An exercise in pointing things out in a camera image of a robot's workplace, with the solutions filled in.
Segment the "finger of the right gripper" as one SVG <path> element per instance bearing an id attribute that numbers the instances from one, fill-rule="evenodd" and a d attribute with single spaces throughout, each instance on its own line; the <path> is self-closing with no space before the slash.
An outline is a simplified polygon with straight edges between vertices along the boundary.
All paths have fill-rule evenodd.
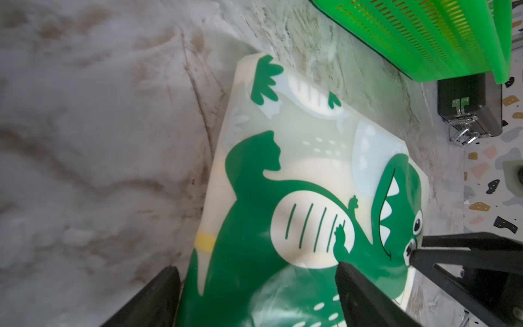
<path id="1" fill-rule="evenodd" d="M 487 232 L 424 237 L 410 263 L 486 325 L 522 325 L 521 242 Z"/>

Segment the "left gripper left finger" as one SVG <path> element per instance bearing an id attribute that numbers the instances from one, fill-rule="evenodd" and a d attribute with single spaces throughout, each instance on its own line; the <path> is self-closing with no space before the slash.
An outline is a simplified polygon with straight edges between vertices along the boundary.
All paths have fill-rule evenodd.
<path id="1" fill-rule="evenodd" d="M 172 326 L 180 293 L 178 269 L 166 267 L 102 326 Z"/>

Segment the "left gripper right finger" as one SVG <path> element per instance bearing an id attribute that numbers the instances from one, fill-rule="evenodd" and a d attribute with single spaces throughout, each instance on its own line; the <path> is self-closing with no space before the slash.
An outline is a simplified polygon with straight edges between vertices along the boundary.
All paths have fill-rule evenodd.
<path id="1" fill-rule="evenodd" d="M 340 262 L 335 281 L 348 326 L 420 326 L 353 265 Z"/>

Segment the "white green dinosaur raincoat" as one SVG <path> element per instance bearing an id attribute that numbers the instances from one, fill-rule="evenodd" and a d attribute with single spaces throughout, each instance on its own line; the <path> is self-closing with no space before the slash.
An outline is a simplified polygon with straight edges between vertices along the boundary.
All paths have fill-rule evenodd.
<path id="1" fill-rule="evenodd" d="M 428 177 L 403 140 L 264 53 L 237 65 L 177 326 L 344 326 L 355 266 L 408 306 Z"/>

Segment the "green plastic basket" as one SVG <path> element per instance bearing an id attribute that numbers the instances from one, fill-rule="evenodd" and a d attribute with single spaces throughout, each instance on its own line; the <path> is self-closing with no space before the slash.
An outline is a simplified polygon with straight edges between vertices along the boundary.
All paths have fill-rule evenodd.
<path id="1" fill-rule="evenodd" d="M 320 12 L 419 83 L 510 77 L 512 2 L 313 1 Z"/>

